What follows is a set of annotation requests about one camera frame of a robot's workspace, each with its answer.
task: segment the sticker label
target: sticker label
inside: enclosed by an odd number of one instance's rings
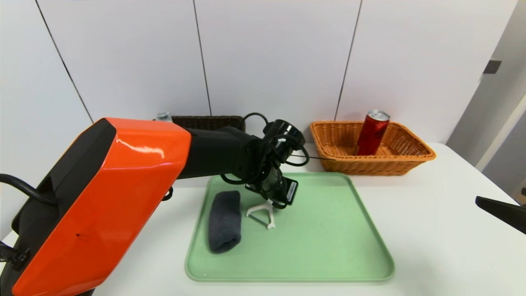
[[[292,197],[294,196],[294,191],[296,191],[296,186],[298,185],[298,182],[292,182],[290,184],[289,192],[287,193],[287,200],[290,202]]]

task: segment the white table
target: white table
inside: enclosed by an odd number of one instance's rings
[[[526,235],[474,203],[477,195],[514,201],[445,145],[430,146],[437,159],[405,176],[350,177],[393,256],[396,271],[386,282],[192,281],[185,257],[208,180],[196,178],[176,182],[174,197],[161,203],[94,295],[525,295]],[[312,160],[282,170],[322,168]],[[12,232],[5,241],[15,240]]]

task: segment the green tray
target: green tray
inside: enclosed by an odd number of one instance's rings
[[[212,177],[186,257],[196,281],[382,281],[394,262],[354,186],[340,173],[289,173],[299,187],[292,206],[275,210],[276,228],[245,217],[265,200],[242,185]],[[208,246],[208,216],[221,191],[241,193],[241,242],[223,254]],[[253,215],[268,221],[267,211]]]

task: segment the orange wicker basket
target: orange wicker basket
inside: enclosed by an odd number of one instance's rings
[[[376,155],[354,156],[363,121],[317,121],[310,125],[326,171],[349,175],[404,175],[437,155],[407,127],[391,122]]]

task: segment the dark brown wicker basket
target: dark brown wicker basket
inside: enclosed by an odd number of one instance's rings
[[[172,116],[171,120],[188,129],[215,131],[225,126],[233,126],[245,131],[244,122],[239,128],[239,124],[243,120],[241,116]]]

